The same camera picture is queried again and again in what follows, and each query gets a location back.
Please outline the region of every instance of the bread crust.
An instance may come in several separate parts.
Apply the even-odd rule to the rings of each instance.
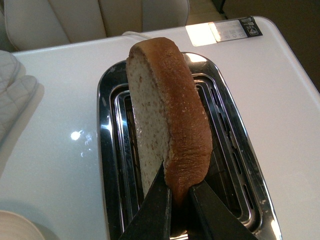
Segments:
[[[173,202],[181,206],[189,188],[206,176],[213,150],[212,134],[190,69],[175,43],[165,37],[136,43],[135,55],[143,55],[165,109],[169,152],[164,159],[165,182]]]

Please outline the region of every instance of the quilted oven mitt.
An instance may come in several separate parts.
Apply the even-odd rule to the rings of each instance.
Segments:
[[[0,143],[37,88],[34,76],[18,77],[20,63],[0,50]]]

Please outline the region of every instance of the chair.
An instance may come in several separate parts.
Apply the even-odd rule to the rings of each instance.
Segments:
[[[188,14],[188,0],[4,0],[6,33],[17,50],[185,26]]]

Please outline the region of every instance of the bread slice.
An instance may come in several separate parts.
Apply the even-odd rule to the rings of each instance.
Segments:
[[[126,61],[141,180],[147,194],[163,162],[165,182],[180,206],[209,168],[212,135],[190,69],[165,37],[136,43]]]

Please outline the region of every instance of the white table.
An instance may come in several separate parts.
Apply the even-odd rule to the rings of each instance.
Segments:
[[[320,95],[273,23],[263,36],[195,47],[185,27],[148,33],[212,60],[239,109],[283,239],[320,235]],[[97,87],[137,36],[17,52],[39,87],[0,146],[0,209],[47,240],[105,240],[97,147]],[[79,132],[77,140],[72,133]]]

